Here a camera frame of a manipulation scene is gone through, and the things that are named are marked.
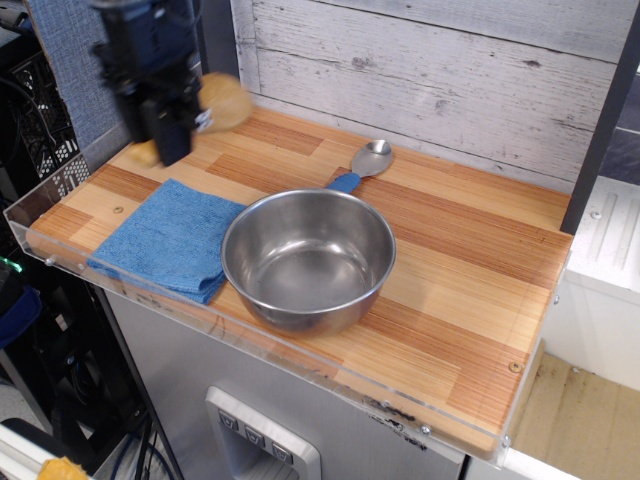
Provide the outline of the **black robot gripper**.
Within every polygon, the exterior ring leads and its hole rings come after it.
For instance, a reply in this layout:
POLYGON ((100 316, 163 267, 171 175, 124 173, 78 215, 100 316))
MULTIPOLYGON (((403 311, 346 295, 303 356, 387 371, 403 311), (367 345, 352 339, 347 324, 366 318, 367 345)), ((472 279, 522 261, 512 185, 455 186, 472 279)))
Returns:
POLYGON ((197 53, 191 1, 91 1, 106 41, 92 48, 102 78, 134 143, 150 138, 164 166, 192 151, 204 112, 200 81, 190 70, 197 53))

